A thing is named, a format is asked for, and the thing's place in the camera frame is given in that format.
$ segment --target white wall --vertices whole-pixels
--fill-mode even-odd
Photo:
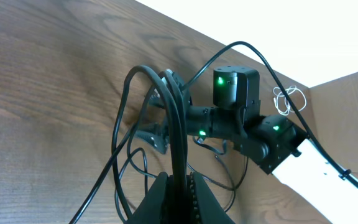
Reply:
[[[138,1],[308,87],[358,72],[358,0]]]

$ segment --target white string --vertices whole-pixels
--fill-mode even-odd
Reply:
[[[281,114],[281,115],[284,115],[284,116],[288,116],[290,114],[290,112],[294,113],[293,110],[291,110],[291,105],[290,105],[290,102],[288,102],[288,100],[285,98],[284,94],[282,91],[280,91],[279,93],[276,93],[275,90],[280,90],[280,87],[274,87],[273,88],[273,94],[276,96],[275,98],[273,98],[273,102],[274,102],[274,106],[276,107],[277,111]],[[303,99],[305,100],[305,105],[299,109],[299,111],[303,110],[306,105],[308,104],[307,100],[306,100],[306,97],[305,97],[305,94],[303,94],[303,92],[298,89],[296,87],[296,85],[292,85],[290,86],[289,88],[285,89],[285,91],[288,93],[288,95],[291,95],[292,93],[296,92],[296,91],[299,91],[302,96],[303,96]],[[285,111],[282,111],[280,110],[280,108],[278,108],[278,100],[280,98],[284,98],[284,105],[286,107],[286,110]]]

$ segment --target green light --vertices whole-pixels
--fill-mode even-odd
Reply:
[[[223,85],[223,78],[221,78],[221,77],[218,78],[218,84]]]

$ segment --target wooden table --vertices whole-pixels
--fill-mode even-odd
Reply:
[[[134,1],[0,0],[0,223],[68,222],[108,160],[127,72],[147,64],[157,72],[171,68],[189,80],[221,47]],[[275,84],[263,65],[233,50],[213,67],[225,64],[257,69],[262,113],[276,113]],[[286,86],[295,83],[280,78]],[[137,119],[149,83],[144,75],[133,79],[120,138]],[[308,90],[296,84],[309,97]],[[196,105],[212,105],[211,69],[191,92]],[[302,113],[314,129],[311,106]],[[135,141],[136,146],[146,148],[150,172],[170,173],[169,153],[160,155],[141,141]],[[119,164],[125,158],[121,154]],[[230,151],[224,159],[238,180],[243,158]],[[188,160],[229,183],[210,152],[189,143]],[[142,180],[131,167],[122,180],[135,206],[144,197]],[[210,186],[226,204],[230,193]],[[80,222],[119,223],[113,193],[110,174]],[[238,193],[229,212],[236,222],[327,222],[253,162]]]

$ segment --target brown wood grain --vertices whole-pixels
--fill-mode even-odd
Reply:
[[[0,0],[0,223],[70,220],[109,157],[111,129],[127,72],[147,64],[156,71],[171,68],[189,80],[221,47],[134,1]],[[213,67],[224,64],[257,69],[262,113],[276,113],[274,80],[263,65],[233,50]],[[211,77],[209,69],[191,87],[197,105],[212,105]],[[279,77],[285,86],[297,84],[310,100],[304,86]],[[143,75],[133,79],[124,130],[135,121],[149,83]],[[302,100],[295,97],[299,104]],[[311,105],[302,114],[315,129]],[[135,142],[136,146],[145,145]],[[151,149],[147,153],[151,172],[170,172],[169,154]],[[120,164],[124,158],[120,155]],[[188,160],[196,169],[228,183],[209,152],[190,144]],[[231,152],[225,160],[238,179],[242,157]],[[128,168],[122,181],[135,205],[143,199],[142,180]],[[226,204],[230,193],[210,186],[219,202]],[[118,222],[113,190],[109,176],[81,222]],[[229,215],[236,222],[326,222],[306,201],[253,163]]]

